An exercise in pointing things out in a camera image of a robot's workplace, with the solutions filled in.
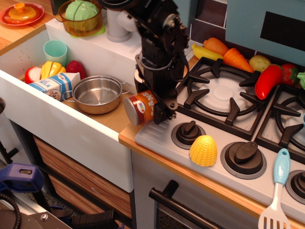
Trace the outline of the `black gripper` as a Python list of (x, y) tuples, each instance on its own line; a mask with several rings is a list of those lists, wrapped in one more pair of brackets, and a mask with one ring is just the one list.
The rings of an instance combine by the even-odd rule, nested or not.
[(189, 70), (186, 56), (181, 53), (159, 68), (153, 66), (141, 53), (135, 59), (134, 83), (137, 93), (151, 90), (160, 102), (154, 105), (154, 123), (158, 125), (175, 118), (175, 110), (178, 108), (176, 86), (187, 78), (184, 70)]

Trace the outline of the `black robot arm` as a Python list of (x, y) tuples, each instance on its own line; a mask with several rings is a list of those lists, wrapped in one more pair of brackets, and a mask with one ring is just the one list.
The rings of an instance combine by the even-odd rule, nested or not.
[(141, 36), (142, 51), (136, 55), (134, 77), (138, 93), (150, 90), (158, 104), (153, 121), (159, 124), (176, 116), (176, 87), (189, 70), (184, 50), (189, 37), (172, 0), (102, 0), (109, 10), (126, 11), (135, 19)]

